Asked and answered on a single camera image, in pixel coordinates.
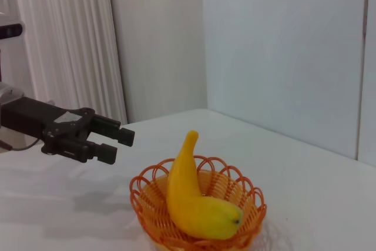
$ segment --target yellow banana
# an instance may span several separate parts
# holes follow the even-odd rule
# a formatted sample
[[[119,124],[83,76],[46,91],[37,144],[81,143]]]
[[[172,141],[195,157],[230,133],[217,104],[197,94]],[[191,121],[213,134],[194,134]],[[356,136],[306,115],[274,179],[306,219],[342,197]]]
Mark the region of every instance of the yellow banana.
[[[190,131],[173,162],[167,183],[167,208],[174,224],[190,236],[224,240],[233,237],[243,211],[225,200],[203,196],[193,157],[199,134]]]

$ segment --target white curtain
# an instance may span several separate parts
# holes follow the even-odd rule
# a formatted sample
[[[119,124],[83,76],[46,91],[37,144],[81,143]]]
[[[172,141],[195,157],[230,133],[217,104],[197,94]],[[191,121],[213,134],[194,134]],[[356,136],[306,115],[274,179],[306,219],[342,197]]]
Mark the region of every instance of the white curtain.
[[[40,101],[126,123],[110,0],[18,0]]]

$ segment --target basket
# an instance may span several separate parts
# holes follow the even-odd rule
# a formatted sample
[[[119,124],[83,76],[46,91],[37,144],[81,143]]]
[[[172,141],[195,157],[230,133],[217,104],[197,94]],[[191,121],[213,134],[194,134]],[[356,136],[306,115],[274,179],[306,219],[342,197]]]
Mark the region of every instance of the basket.
[[[197,174],[205,196],[227,200],[243,210],[237,234],[228,240],[200,240],[180,231],[166,204],[167,178],[174,159],[150,166],[132,179],[130,201],[143,230],[160,251],[246,251],[262,230],[267,206],[263,193],[234,166],[216,157],[195,156]]]

